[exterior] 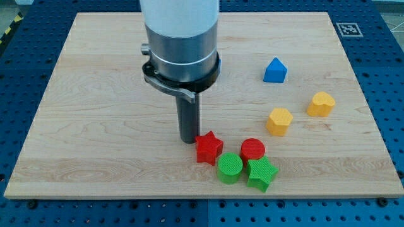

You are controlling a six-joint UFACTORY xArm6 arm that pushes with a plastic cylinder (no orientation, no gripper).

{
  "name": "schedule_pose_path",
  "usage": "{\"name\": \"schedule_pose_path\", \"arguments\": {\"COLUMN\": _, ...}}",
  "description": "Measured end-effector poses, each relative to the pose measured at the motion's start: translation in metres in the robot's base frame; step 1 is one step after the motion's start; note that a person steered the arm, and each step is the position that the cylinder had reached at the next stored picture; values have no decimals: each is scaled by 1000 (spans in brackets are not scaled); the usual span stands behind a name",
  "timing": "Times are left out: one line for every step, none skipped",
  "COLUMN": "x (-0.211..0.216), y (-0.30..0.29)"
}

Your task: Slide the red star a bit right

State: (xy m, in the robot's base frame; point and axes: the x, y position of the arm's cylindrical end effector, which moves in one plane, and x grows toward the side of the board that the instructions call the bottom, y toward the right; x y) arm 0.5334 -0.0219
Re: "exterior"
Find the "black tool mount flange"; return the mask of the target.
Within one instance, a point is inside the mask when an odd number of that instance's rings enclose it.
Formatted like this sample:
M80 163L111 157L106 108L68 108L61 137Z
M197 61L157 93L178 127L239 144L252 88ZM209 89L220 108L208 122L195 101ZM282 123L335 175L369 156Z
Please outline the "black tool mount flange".
M172 81L155 73L155 67L152 65L151 61L146 62L142 66L144 80L149 85L167 95L185 99L185 101L191 104L196 103L196 95L198 93L207 90L215 83L220 74L220 70L221 60L218 53L213 69L201 79L190 82Z

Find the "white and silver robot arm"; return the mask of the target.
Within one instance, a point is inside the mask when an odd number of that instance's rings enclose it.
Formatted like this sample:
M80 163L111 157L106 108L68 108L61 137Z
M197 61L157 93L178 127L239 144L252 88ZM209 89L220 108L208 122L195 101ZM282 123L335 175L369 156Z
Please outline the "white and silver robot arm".
M148 41L142 70L152 87L175 97L181 140L199 135L199 94L217 80L218 0L141 0Z

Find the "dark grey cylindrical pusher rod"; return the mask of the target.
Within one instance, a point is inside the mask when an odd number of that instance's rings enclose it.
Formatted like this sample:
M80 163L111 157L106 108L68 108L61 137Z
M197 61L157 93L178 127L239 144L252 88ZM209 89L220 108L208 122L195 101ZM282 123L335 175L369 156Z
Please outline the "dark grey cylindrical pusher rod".
M195 143L199 136L199 95L195 95L194 103L183 98L176 98L179 134L184 143Z

